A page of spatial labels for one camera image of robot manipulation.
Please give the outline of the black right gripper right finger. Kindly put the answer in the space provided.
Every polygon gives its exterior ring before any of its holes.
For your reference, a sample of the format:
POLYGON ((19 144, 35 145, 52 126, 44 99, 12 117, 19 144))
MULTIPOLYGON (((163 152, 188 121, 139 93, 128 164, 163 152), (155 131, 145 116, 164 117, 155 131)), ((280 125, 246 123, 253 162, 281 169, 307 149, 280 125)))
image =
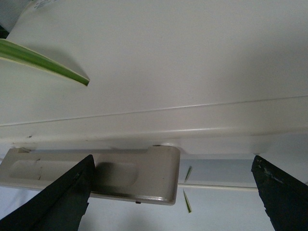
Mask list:
POLYGON ((308 186, 261 156, 251 171, 265 211, 276 231, 308 229, 308 186))

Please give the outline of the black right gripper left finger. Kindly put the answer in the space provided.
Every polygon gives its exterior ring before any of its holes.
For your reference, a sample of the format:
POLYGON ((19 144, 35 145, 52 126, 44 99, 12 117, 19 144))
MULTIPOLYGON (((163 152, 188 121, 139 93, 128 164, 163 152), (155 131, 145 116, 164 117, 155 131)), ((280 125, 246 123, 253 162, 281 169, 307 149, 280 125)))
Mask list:
POLYGON ((86 156, 27 203, 1 219, 2 231, 76 231, 88 207, 94 159, 86 156))

